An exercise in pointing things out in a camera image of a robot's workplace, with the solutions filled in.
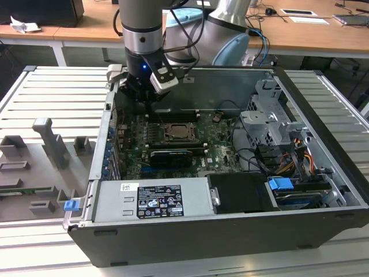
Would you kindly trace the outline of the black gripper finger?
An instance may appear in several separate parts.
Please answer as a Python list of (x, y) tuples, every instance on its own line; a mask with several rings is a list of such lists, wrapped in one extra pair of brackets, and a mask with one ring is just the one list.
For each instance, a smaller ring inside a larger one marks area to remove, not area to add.
[(152, 99), (152, 101), (150, 102), (150, 105), (149, 105), (149, 113), (150, 114), (155, 114), (156, 112), (155, 112), (155, 104), (157, 103), (157, 102), (160, 102), (160, 101), (162, 101), (167, 95), (169, 94), (169, 92), (166, 92), (166, 93), (164, 93), (164, 94), (161, 94), (161, 95), (159, 95), (159, 94), (154, 94), (154, 98)]
[(147, 114), (149, 106), (149, 90), (145, 82), (128, 75), (120, 83), (120, 91), (125, 96), (124, 107), (135, 114)]

